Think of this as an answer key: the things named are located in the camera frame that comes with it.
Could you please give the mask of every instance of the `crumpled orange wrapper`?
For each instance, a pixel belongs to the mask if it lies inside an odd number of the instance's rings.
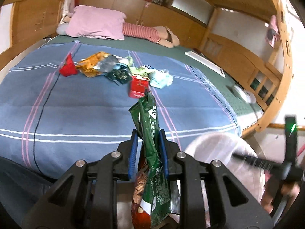
[[[96,77],[103,74],[102,72],[94,69],[93,67],[97,62],[102,61],[104,58],[107,58],[110,54],[105,52],[98,52],[90,57],[82,60],[75,66],[76,69],[79,69],[86,77]]]

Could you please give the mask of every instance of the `red striped cloth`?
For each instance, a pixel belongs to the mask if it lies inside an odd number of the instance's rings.
[[[123,34],[129,37],[147,39],[153,43],[159,42],[158,31],[153,27],[145,27],[141,25],[124,23]]]

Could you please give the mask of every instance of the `green plastic wrapper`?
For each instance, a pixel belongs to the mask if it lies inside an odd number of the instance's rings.
[[[154,96],[147,92],[129,111],[143,140],[141,153],[144,152],[146,164],[142,169],[149,166],[140,206],[150,214],[150,227],[155,227],[171,213],[171,198],[158,147],[159,121]]]

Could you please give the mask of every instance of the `blue bed sheet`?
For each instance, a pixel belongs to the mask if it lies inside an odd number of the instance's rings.
[[[70,42],[33,51],[4,78],[0,156],[58,178],[78,159],[100,160],[130,138],[135,126],[128,109],[137,100],[128,96],[129,85],[59,74],[69,53],[78,62],[98,51],[169,70],[173,84],[152,94],[160,128],[181,150],[208,131],[241,135],[235,112],[200,70],[168,57]]]

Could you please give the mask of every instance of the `green mattress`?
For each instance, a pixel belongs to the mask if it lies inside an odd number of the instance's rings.
[[[175,48],[166,48],[164,46],[152,43],[148,40],[137,39],[132,37],[125,37],[125,40],[102,40],[86,37],[72,38],[70,36],[59,35],[47,42],[46,44],[68,43],[74,40],[79,40],[83,44],[103,45],[124,50],[146,52],[157,56],[166,56],[176,59],[180,62],[183,62],[187,65],[193,66],[201,70],[226,98],[233,110],[236,112],[237,116],[248,115],[254,112],[261,111],[261,107],[258,104],[247,104],[238,99],[230,91],[230,88],[235,84],[235,81],[227,73],[225,74],[226,78],[223,78],[216,72],[212,71],[210,68],[185,55],[184,53],[190,50],[188,48],[182,46],[178,46]]]

